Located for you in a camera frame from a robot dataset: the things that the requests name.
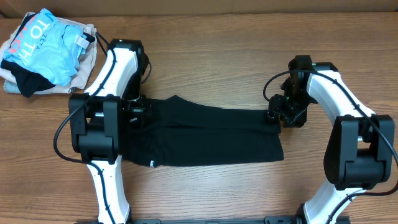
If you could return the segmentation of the black t-shirt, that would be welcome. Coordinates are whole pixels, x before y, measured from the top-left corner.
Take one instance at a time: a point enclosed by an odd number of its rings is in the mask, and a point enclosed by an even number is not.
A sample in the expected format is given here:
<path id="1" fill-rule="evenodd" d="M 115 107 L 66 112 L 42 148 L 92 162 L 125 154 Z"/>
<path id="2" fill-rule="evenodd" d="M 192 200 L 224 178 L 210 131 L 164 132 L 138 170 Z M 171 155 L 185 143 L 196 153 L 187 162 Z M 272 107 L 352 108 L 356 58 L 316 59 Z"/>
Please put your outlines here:
<path id="1" fill-rule="evenodd" d="M 179 96 L 151 99 L 150 116 L 126 133 L 122 158 L 147 167 L 275 162 L 280 126 L 264 110 L 223 109 Z"/>

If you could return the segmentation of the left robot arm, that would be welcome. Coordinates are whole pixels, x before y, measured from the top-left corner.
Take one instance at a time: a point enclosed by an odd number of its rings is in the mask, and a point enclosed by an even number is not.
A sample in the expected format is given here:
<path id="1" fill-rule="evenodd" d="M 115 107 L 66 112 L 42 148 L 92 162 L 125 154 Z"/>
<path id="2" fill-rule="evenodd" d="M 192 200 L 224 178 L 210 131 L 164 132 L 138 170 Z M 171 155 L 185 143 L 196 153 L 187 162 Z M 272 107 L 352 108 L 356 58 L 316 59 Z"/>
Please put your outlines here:
<path id="1" fill-rule="evenodd" d="M 147 109 L 140 86 L 148 64 L 140 40 L 113 39 L 95 81 L 69 99 L 72 146 L 93 179 L 96 223 L 132 222 L 121 168 L 122 132 Z"/>

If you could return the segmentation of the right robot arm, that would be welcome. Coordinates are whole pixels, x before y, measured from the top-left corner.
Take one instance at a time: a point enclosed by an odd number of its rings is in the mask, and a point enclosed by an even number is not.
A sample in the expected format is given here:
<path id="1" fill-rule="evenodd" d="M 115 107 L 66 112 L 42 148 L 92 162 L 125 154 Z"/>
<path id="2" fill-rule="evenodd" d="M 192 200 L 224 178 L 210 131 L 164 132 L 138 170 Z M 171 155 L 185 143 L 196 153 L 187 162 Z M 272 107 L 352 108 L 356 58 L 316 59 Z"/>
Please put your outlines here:
<path id="1" fill-rule="evenodd" d="M 344 84 L 331 62 L 313 62 L 297 55 L 288 64 L 283 95 L 268 99 L 266 120 L 285 128 L 300 128 L 307 120 L 310 104 L 319 104 L 333 129 L 323 167 L 326 179 L 316 194 L 302 204 L 297 214 L 267 216 L 265 223 L 349 223 L 342 211 L 360 196 L 382 197 L 395 193 L 373 192 L 386 182 L 397 162 L 393 148 L 395 124 L 388 115 L 366 107 Z"/>

